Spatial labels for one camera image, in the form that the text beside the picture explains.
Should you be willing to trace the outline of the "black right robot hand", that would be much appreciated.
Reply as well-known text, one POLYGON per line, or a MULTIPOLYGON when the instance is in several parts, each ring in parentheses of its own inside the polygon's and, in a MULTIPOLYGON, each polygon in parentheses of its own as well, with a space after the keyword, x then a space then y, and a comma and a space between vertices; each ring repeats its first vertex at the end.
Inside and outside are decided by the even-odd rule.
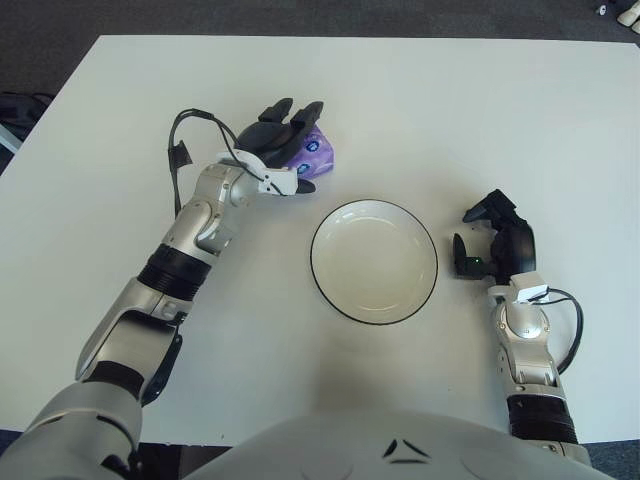
POLYGON ((462 237, 453 237, 455 273, 468 280, 492 277, 497 285, 507 285, 513 275, 536 270, 535 238, 531 226, 516 213, 516 205, 499 189, 490 192, 468 209, 464 223, 488 221, 495 235, 489 262, 468 256, 462 237))

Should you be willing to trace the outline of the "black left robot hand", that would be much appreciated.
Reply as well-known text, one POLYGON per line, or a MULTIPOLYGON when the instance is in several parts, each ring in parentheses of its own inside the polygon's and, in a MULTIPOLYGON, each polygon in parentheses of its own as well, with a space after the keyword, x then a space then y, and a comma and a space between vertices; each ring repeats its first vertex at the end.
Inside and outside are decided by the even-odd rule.
POLYGON ((304 138, 316 126, 324 103, 311 102, 285 122, 292 106, 292 98, 282 98, 268 106, 234 141, 237 152, 246 152, 259 160, 241 159, 241 162, 257 176, 260 193, 292 196, 316 190, 310 180, 300 179, 297 170, 287 164, 303 149, 304 138))

